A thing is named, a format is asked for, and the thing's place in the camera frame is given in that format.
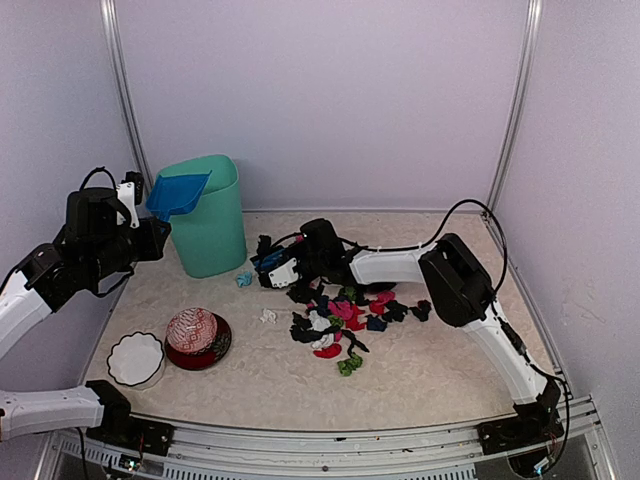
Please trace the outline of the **blue hand brush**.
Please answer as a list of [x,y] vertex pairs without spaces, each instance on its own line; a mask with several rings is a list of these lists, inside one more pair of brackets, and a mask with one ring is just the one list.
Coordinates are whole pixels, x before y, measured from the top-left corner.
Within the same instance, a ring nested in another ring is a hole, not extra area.
[[254,266],[260,282],[270,285],[268,279],[269,272],[284,264],[290,258],[296,257],[287,249],[278,248],[266,256],[258,256],[256,254],[250,258],[250,261]]

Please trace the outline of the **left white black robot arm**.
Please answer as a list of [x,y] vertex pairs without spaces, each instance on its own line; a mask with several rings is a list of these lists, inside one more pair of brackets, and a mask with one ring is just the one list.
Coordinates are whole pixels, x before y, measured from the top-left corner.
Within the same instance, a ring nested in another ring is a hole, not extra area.
[[[118,273],[125,283],[139,262],[162,258],[171,232],[156,217],[137,220],[119,186],[82,187],[67,198],[66,222],[51,243],[37,246],[1,285],[1,352],[9,350],[72,297],[104,297],[100,283]],[[130,402],[105,380],[66,390],[1,394],[1,438],[66,428],[95,429],[121,445],[140,434]]]

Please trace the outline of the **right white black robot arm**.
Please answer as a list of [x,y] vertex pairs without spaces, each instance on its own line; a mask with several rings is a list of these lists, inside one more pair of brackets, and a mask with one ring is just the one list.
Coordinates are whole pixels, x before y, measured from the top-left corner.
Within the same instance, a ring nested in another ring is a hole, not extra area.
[[557,381],[530,358],[506,320],[489,273],[458,235],[445,234],[426,247],[348,252],[326,219],[307,222],[301,233],[314,271],[337,283],[424,284],[437,316],[472,337],[505,381],[517,414],[511,433],[518,442],[531,444],[559,422]]

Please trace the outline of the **blue plastic dustpan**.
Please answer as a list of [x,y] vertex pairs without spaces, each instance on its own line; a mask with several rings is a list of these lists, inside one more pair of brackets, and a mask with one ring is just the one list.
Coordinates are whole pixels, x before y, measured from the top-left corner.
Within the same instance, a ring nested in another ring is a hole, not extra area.
[[206,174],[159,175],[146,201],[147,210],[161,221],[191,213],[209,181]]

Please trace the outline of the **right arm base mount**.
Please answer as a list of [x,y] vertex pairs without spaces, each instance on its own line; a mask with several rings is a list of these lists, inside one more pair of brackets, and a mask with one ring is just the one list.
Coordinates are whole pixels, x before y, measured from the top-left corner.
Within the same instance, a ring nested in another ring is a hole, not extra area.
[[483,422],[477,433],[484,455],[519,449],[564,435],[558,413],[561,389],[548,379],[541,394],[527,404],[514,404],[515,416]]

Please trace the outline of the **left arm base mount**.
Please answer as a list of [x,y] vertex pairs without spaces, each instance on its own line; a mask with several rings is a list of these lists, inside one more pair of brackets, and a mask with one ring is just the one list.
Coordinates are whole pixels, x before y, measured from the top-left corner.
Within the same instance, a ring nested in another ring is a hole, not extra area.
[[142,454],[167,456],[174,434],[172,425],[133,416],[130,402],[106,380],[91,380],[85,386],[97,394],[104,408],[100,424],[86,430],[90,439]]

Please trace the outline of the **teal plastic waste bin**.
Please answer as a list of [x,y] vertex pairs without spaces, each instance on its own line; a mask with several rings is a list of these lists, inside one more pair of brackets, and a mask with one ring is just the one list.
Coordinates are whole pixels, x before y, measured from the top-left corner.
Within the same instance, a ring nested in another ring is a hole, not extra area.
[[185,272],[206,278],[240,267],[247,247],[235,163],[226,155],[185,160],[160,170],[158,181],[206,174],[208,181],[195,208],[171,215],[171,238]]

